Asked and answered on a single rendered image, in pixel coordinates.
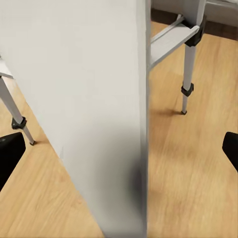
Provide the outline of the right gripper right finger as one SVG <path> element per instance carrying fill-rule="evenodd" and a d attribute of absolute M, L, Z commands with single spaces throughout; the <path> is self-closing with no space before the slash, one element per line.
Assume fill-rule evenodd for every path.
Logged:
<path fill-rule="evenodd" d="M 238 172 L 238 134 L 226 132 L 222 150 Z"/>

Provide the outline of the camera tripod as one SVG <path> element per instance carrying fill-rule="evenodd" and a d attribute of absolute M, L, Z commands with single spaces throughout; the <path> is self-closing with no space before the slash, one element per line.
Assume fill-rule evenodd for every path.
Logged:
<path fill-rule="evenodd" d="M 206 0 L 151 38 L 151 0 L 0 0 L 0 98 L 15 80 L 105 238 L 148 238 L 150 70 L 185 43 L 182 113 Z"/>

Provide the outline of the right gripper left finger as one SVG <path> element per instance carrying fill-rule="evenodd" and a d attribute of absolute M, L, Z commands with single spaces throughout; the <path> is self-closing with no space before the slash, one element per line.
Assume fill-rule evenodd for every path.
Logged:
<path fill-rule="evenodd" d="M 26 151 L 21 132 L 0 137 L 0 192 Z"/>

